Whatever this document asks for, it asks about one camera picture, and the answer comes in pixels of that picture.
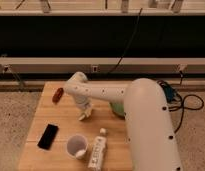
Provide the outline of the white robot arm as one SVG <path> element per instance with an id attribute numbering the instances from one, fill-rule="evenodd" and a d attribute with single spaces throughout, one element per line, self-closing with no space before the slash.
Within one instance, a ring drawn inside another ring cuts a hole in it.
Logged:
<path id="1" fill-rule="evenodd" d="M 166 96 L 156 81 L 92 84 L 83 72 L 76 72 L 64 92 L 83 112 L 90 98 L 123 104 L 132 171 L 183 171 Z"/>

